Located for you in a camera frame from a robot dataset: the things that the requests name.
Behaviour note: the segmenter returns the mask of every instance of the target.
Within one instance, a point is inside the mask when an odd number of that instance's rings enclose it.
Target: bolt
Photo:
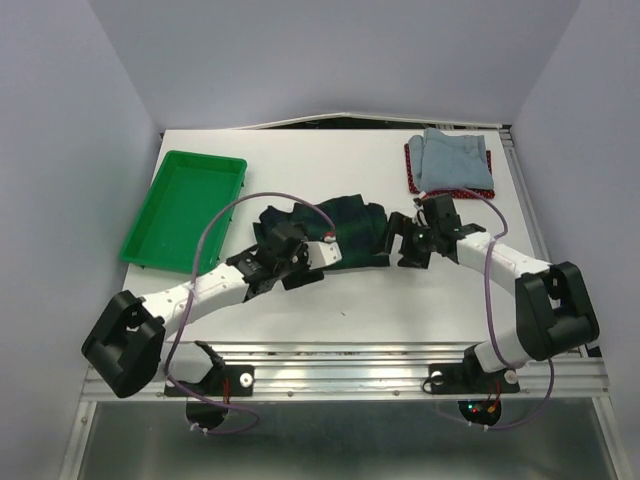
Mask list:
[[[242,385],[244,388],[249,388],[251,385],[253,385],[253,377],[250,373],[243,373],[242,375],[240,375],[240,385]]]
[[[507,370],[506,372],[504,372],[504,380],[509,385],[515,385],[516,383],[518,383],[518,374],[515,372],[515,370]]]

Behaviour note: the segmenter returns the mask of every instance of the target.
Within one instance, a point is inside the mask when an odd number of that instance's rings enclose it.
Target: dark red cloth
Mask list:
[[[411,157],[409,155],[409,144],[405,143],[404,144],[404,158],[405,158],[405,163],[406,163],[406,167],[407,167],[407,180],[409,182],[409,191],[411,193],[414,194],[418,194],[420,193],[420,190],[418,189],[418,187],[416,187],[416,184],[413,182],[413,173],[411,172]],[[491,171],[491,151],[487,150],[487,166],[489,167],[489,173],[492,173]],[[488,199],[492,199],[496,196],[496,192],[494,190],[480,190],[479,188],[470,188],[469,190],[472,190],[474,192],[476,192],[478,195],[483,196],[484,198],[488,198]],[[440,195],[441,193],[448,193],[450,194],[453,198],[467,198],[469,200],[477,200],[476,197],[468,194],[465,191],[462,190],[433,190],[431,192],[427,192],[428,195],[427,196],[432,196],[432,195]]]

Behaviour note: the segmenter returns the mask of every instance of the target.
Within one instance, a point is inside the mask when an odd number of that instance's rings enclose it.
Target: green plastic basket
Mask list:
[[[190,273],[202,231],[238,198],[246,169],[247,162],[239,158],[167,152],[122,246],[122,260]],[[218,263],[232,210],[209,233],[198,273],[207,273]]]

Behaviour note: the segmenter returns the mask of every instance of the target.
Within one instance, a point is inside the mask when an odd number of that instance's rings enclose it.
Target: table surface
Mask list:
[[[169,130],[156,172],[170,150],[244,158],[241,194],[282,191],[313,203],[360,193],[390,213],[414,213],[407,188],[404,144],[414,130]],[[484,135],[492,153],[494,203],[509,222],[504,243],[533,255],[522,207],[497,131],[445,131]],[[255,243],[251,223],[283,199],[256,199],[236,207],[221,258]],[[477,200],[456,200],[463,223],[497,233],[494,212]],[[395,245],[399,248],[399,239]],[[392,267],[327,274],[324,281],[290,292],[280,285],[243,305],[214,312],[189,326],[184,341],[211,342],[479,342],[487,339],[482,277],[433,256],[428,270]],[[135,295],[164,290],[186,275],[130,265],[124,289]],[[493,284],[498,331],[514,323],[513,298]]]

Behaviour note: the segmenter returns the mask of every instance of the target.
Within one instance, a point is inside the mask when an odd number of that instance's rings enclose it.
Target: gray cloth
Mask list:
[[[414,183],[420,190],[493,189],[483,135],[451,137],[427,128],[423,138],[416,135],[408,143]]]

